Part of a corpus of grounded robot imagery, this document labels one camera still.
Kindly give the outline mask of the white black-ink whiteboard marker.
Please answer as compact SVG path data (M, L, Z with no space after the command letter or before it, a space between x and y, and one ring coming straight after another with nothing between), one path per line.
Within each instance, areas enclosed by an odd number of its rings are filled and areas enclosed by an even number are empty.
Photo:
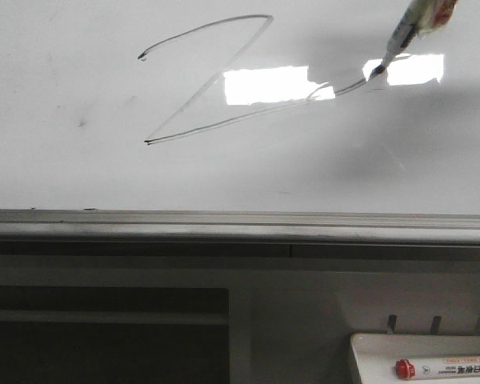
M388 40L384 58L381 63L372 70L369 80L383 73L392 61L402 54L411 41L418 35L418 18L422 1L427 0L415 0L408 5L404 15Z

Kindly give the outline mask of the red round magnet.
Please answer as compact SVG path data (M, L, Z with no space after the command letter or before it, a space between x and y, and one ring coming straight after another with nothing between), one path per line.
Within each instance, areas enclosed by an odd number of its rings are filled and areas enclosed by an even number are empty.
M451 19L458 0L422 1L418 18L418 35L425 36L443 28Z

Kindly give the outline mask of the white whiteboard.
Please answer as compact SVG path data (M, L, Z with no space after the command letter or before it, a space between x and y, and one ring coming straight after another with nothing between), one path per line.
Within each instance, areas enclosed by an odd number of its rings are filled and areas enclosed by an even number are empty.
M480 214L480 1L0 1L0 208Z

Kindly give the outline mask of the left metal tray hook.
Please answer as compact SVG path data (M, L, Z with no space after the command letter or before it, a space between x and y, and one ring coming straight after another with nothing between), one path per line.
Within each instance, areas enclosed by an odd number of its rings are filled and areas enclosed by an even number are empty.
M386 332L388 334L394 334L396 330L398 316L396 314L391 314L388 316L386 324Z

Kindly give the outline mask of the white marker tray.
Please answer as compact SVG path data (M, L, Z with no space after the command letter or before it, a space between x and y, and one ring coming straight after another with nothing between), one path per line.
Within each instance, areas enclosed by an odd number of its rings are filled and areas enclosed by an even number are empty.
M480 383L472 374L426 379L400 379L396 362L480 356L480 336L437 336L357 333L350 337L349 368L353 383Z

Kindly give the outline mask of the middle metal tray hook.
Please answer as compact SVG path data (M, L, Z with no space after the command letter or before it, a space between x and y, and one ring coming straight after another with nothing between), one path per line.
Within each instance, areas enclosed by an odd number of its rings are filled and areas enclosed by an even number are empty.
M432 322L430 325L430 334L437 335L440 331L440 326L442 322L442 317L440 315L436 315L432 318Z

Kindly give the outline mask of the red-capped white marker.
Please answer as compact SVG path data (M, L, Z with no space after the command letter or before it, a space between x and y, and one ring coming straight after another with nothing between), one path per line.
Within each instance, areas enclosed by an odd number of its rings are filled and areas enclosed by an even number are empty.
M394 366L401 380L480 377L480 355L437 358L402 358Z

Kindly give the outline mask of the grey aluminium whiteboard frame rail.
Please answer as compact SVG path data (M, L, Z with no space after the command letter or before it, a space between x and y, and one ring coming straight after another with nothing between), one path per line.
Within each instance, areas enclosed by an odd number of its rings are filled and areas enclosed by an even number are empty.
M480 215L0 209L0 239L480 246Z

